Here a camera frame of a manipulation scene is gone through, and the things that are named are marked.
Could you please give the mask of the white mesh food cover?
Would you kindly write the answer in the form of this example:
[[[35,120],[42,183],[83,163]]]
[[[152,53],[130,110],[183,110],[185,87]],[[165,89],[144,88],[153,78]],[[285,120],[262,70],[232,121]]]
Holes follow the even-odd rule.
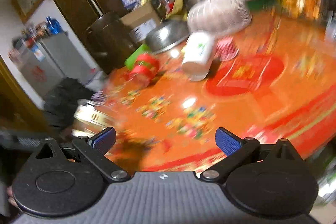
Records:
[[[216,38],[246,28],[252,15],[244,0],[202,0],[189,10],[189,32],[205,31]]]

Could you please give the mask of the red banded clear cup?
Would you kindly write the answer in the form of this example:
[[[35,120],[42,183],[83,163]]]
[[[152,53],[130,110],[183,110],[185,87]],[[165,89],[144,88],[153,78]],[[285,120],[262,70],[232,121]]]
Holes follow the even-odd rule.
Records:
[[[139,88],[148,87],[154,80],[160,69],[159,59],[151,53],[142,53],[137,56],[129,78]]]

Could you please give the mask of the grey chest freezer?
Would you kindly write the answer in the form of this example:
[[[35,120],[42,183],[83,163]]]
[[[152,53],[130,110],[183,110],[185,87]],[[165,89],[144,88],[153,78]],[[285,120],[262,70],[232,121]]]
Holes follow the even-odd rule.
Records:
[[[42,100],[62,79],[76,79],[85,85],[97,72],[66,33],[39,40],[22,36],[13,38],[9,56]]]

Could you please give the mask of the orange patterned tablecloth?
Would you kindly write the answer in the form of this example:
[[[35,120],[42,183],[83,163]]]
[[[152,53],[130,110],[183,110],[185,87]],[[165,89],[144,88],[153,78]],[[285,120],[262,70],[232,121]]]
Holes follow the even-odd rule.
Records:
[[[262,143],[288,139],[304,158],[335,137],[335,43],[322,28],[262,11],[233,43],[237,57],[214,62],[200,82],[183,73],[181,46],[160,55],[146,88],[114,71],[107,104],[122,129],[107,158],[129,172],[201,172],[224,158],[219,127]]]

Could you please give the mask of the red striped cupcake liner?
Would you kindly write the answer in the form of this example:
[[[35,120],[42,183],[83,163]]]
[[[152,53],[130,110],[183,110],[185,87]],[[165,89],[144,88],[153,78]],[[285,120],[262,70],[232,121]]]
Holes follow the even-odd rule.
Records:
[[[239,53],[239,48],[233,41],[232,36],[225,36],[218,40],[215,52],[215,58],[221,62],[234,59]]]

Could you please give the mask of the black jacket on chair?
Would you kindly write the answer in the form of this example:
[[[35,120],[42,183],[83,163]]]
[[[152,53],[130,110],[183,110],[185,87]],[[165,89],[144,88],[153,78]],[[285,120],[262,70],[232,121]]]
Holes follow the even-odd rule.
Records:
[[[71,126],[78,100],[89,100],[94,93],[77,79],[63,78],[44,98],[43,114],[48,125],[56,132]]]

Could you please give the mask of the cardboard box with label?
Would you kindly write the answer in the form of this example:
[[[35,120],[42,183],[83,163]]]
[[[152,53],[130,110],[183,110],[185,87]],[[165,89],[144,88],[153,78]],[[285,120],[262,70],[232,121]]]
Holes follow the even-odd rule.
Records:
[[[161,18],[151,3],[135,8],[123,16],[121,21],[130,30],[130,36],[135,43],[143,42],[148,33],[161,24]]]

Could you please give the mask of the white paper cup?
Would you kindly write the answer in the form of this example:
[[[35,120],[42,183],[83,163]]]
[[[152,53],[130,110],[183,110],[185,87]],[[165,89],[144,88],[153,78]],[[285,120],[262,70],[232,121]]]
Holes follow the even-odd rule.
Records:
[[[201,81],[208,75],[215,48],[215,38],[206,31],[195,31],[189,36],[184,47],[182,71],[191,81]]]

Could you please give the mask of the green plastic cup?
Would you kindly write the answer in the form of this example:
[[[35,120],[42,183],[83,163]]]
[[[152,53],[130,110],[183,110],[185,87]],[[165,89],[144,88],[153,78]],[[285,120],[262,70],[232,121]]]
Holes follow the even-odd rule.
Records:
[[[143,53],[151,52],[146,44],[140,45],[124,62],[126,68],[131,71],[134,67],[137,57]]]

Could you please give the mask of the purple dotted cupcake liner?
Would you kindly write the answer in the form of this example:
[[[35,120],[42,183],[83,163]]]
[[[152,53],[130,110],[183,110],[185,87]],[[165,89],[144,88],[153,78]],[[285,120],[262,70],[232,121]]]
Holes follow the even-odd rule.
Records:
[[[92,95],[91,100],[96,103],[104,104],[106,102],[106,94],[102,90],[97,91]]]

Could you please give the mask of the steel colander bowl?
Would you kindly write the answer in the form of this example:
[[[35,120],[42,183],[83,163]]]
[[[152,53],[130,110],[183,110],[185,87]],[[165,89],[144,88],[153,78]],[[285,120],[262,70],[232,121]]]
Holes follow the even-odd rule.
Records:
[[[155,54],[171,50],[190,35],[187,22],[168,20],[161,23],[144,39],[145,44]]]

